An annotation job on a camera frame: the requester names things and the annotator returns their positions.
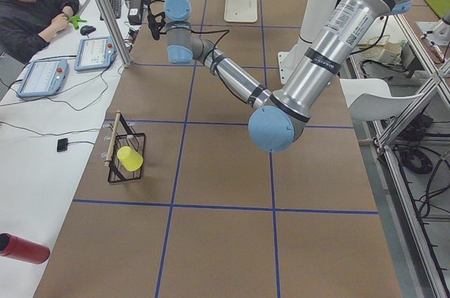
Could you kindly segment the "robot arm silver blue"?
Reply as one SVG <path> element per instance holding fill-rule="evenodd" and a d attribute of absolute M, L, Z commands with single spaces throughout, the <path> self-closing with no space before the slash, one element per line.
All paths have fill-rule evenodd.
<path fill-rule="evenodd" d="M 269 91 L 217 46 L 192 36 L 189 0 L 165 0 L 167 55 L 171 63 L 199 60 L 231 93 L 254 108 L 250 138 L 262 150 L 278 152 L 295 142 L 310 118 L 310 108 L 338 74 L 376 18 L 406 12 L 411 0 L 342 0 L 324 22 L 282 89 Z"/>

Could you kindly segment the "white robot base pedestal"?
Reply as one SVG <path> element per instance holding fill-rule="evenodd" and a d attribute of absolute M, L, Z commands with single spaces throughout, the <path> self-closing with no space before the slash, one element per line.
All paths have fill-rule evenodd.
<path fill-rule="evenodd" d="M 312 45 L 340 0 L 307 0 L 297 43 L 288 52 L 278 53 L 278 68 L 285 84 L 306 50 Z"/>

